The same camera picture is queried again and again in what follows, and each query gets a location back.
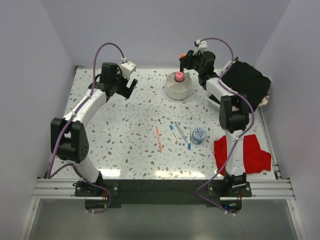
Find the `green pen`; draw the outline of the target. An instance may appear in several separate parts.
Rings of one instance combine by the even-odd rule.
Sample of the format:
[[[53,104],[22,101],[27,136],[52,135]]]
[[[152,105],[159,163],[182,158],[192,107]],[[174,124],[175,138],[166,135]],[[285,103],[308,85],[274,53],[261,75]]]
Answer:
[[[185,78],[187,78],[187,77],[190,76],[190,74],[189,74],[188,72],[186,72],[186,73],[183,74],[183,76],[184,76]]]

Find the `pink glue stick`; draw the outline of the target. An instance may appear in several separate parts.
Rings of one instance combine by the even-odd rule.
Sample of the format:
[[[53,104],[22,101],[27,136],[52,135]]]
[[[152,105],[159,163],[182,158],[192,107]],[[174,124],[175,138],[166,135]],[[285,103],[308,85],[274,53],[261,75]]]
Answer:
[[[176,72],[174,79],[178,83],[183,82],[185,80],[184,73],[180,71]]]

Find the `blue capped pen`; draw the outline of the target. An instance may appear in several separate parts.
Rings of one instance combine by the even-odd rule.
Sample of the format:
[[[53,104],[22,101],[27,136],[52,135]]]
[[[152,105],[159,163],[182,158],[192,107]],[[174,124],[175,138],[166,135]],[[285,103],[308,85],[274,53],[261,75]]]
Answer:
[[[181,146],[182,145],[181,141],[180,141],[180,139],[179,139],[174,127],[171,124],[169,125],[169,127],[170,127],[170,130],[171,130],[173,136],[175,137],[175,140],[177,141],[177,144]]]

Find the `white blue marker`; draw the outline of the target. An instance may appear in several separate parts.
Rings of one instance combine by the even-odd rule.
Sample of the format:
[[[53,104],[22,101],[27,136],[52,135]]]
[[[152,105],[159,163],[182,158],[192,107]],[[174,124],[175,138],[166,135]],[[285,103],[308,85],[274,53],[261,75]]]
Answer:
[[[176,128],[178,129],[178,132],[180,133],[182,139],[183,139],[186,143],[188,143],[187,137],[186,137],[186,135],[183,133],[183,131],[182,131],[179,123],[175,121],[174,124],[175,124]]]

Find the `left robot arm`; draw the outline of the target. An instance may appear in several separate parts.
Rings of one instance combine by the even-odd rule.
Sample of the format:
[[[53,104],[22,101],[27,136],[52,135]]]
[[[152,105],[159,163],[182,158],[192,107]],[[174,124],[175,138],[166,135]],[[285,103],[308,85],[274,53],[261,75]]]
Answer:
[[[86,127],[97,111],[118,94],[129,99],[138,81],[128,82],[136,64],[126,61],[122,64],[104,62],[100,74],[93,75],[93,83],[81,100],[62,118],[55,117],[50,123],[50,144],[52,156],[72,166],[80,180],[74,187],[91,196],[107,195],[101,172],[89,158],[89,141]]]

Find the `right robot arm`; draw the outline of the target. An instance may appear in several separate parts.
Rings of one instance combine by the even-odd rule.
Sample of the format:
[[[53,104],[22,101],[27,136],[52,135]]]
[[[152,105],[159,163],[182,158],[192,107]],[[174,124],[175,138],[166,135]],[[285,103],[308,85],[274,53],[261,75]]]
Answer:
[[[246,95],[232,90],[215,73],[215,58],[210,51],[189,50],[179,58],[180,70],[195,70],[199,84],[219,99],[219,124],[225,131],[227,159],[221,167],[223,180],[212,188],[218,196],[233,197],[247,184],[243,143],[252,107]]]

